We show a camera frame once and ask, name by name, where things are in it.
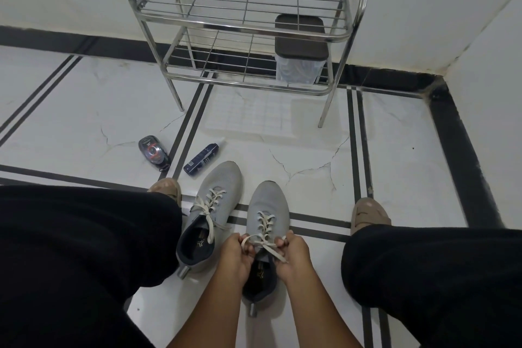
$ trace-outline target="metal rack shelf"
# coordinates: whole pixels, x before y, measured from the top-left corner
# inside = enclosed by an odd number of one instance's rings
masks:
[[[309,95],[329,94],[319,122],[321,127],[339,84],[366,1],[358,0],[353,20],[349,0],[129,0],[129,3],[180,110],[183,107],[172,79]],[[297,15],[297,29],[275,28],[275,18],[280,14]],[[305,15],[321,18],[325,32],[310,32],[301,28],[299,17]],[[163,58],[158,53],[147,22],[180,26]],[[330,53],[327,69],[323,69],[327,73],[317,78],[316,82],[326,82],[328,86],[306,88],[281,82],[267,85],[249,79],[275,78],[275,37],[346,42],[335,74]],[[189,67],[197,72],[194,76],[176,74],[169,71],[173,66]],[[203,78],[205,70],[227,73],[236,80],[220,79],[219,76]]]

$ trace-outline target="hand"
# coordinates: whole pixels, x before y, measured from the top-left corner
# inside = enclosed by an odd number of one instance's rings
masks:
[[[277,259],[275,262],[277,276],[285,285],[303,273],[314,271],[310,250],[303,237],[295,235],[292,230],[289,230],[285,240],[277,237],[274,242],[278,247],[278,252],[287,259],[287,263]]]
[[[237,275],[241,287],[248,279],[255,256],[254,247],[249,242],[245,244],[245,252],[241,249],[241,242],[247,236],[248,234],[240,236],[239,233],[233,233],[228,237],[221,247],[218,264],[218,268]]]

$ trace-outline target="metal wire grid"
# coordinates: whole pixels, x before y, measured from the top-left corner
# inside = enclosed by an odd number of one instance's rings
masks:
[[[273,79],[276,76],[273,37],[231,34],[219,30],[185,30],[172,53],[165,57],[167,67],[183,66],[198,72],[213,70],[239,76]],[[316,83],[328,83],[325,64]]]
[[[254,24],[274,28],[280,14],[318,16],[329,32],[333,26],[344,28],[349,22],[340,0],[142,0],[138,8],[144,13],[158,13],[176,17],[209,18],[232,24]],[[336,13],[339,21],[334,23]],[[301,30],[299,20],[297,30]]]

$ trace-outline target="blue spray bottle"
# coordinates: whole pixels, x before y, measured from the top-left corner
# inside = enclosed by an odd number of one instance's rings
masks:
[[[183,170],[188,175],[195,176],[207,162],[218,154],[219,148],[223,146],[224,142],[225,138],[221,138],[217,143],[211,143],[209,146],[201,150],[197,156],[190,160],[186,166],[183,167]]]

